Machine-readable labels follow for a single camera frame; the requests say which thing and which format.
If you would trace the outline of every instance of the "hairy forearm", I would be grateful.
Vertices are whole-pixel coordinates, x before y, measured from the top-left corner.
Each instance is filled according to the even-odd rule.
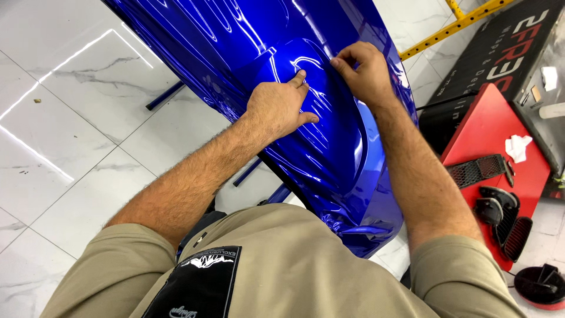
[[[483,241],[463,195],[396,98],[369,105],[386,155],[392,190],[408,229],[410,250],[444,235]]]
[[[139,192],[106,227],[141,224],[176,248],[223,184],[270,142],[243,116]]]

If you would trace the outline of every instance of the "glossy blue vinyl wrap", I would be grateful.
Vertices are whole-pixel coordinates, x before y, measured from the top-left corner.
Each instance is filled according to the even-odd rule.
[[[303,111],[320,121],[261,154],[355,255],[402,225],[375,120],[329,60],[358,40],[386,57],[397,96],[416,110],[397,50],[371,0],[103,0],[179,78],[230,121],[263,81],[307,72]]]

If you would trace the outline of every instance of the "hand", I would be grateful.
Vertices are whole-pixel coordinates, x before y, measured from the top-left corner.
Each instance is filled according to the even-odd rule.
[[[300,113],[309,88],[308,83],[303,83],[305,77],[306,71],[300,70],[288,83],[257,85],[240,121],[247,121],[254,131],[264,134],[270,142],[290,134],[305,123],[317,123],[320,119],[314,113]]]
[[[356,70],[353,65],[359,62]],[[387,105],[396,98],[383,54],[368,42],[356,42],[330,61],[351,89],[369,107]]]

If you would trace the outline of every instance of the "red table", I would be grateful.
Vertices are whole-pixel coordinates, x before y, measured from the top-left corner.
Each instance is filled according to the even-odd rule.
[[[521,202],[518,216],[532,217],[549,176],[549,165],[534,142],[526,147],[526,161],[516,164],[505,151],[505,140],[511,135],[525,136],[528,131],[518,119],[510,105],[493,84],[483,85],[469,111],[461,121],[455,135],[447,145],[441,162],[445,166],[474,160],[499,153],[510,159],[516,176],[514,188],[510,187],[505,175],[473,184],[461,190],[471,208],[480,197],[480,186],[493,186],[514,192]],[[492,227],[480,222],[486,246],[503,270],[510,270],[513,262],[504,256],[492,236]]]

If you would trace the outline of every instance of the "white graphic on patch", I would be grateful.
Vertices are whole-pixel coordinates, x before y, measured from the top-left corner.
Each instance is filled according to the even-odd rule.
[[[184,309],[184,306],[173,308],[169,311],[170,318],[195,318],[196,314],[196,311],[188,311]]]
[[[190,261],[188,261],[187,263],[181,265],[187,265],[187,264],[192,264],[198,268],[208,268],[216,263],[219,262],[231,262],[233,263],[233,260],[227,260],[224,258],[223,255],[209,255],[209,256],[202,256],[200,258],[197,259],[191,259]]]

